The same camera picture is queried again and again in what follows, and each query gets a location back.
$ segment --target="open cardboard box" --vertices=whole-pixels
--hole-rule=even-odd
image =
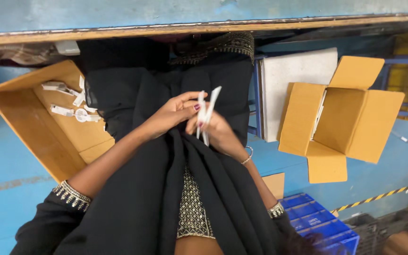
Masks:
[[[50,111],[52,103],[76,110],[75,96],[43,90],[41,84],[62,81],[80,92],[80,76],[67,60],[0,84],[1,116],[57,182],[72,177],[114,145],[102,119],[81,123]]]
[[[404,99],[401,92],[368,90],[383,63],[343,56],[329,85],[289,85],[278,150],[307,158],[310,183],[347,181],[346,156],[379,160]]]

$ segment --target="woman's left hand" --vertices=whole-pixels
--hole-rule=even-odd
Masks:
[[[154,115],[139,128],[147,132],[149,139],[155,139],[182,121],[193,117],[201,108],[197,101],[200,91],[185,92],[168,100]]]

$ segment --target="white foam sheet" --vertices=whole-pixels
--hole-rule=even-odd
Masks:
[[[338,65],[336,48],[309,51],[263,60],[263,122],[267,142],[275,142],[291,82],[329,84]]]

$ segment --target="woman's right hand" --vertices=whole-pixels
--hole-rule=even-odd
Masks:
[[[197,118],[195,116],[188,121],[185,130],[188,134],[193,134],[196,127],[199,126],[202,131],[208,133],[210,144],[218,152],[226,154],[239,162],[243,162],[248,158],[248,153],[223,116],[213,111],[209,124],[198,123]]]

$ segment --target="black plastic crate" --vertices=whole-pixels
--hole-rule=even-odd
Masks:
[[[360,236],[357,246],[357,255],[374,255],[377,220],[369,214],[361,214],[344,221],[352,230]]]
[[[390,235],[408,231],[408,209],[377,218],[376,255],[382,255],[385,241]]]

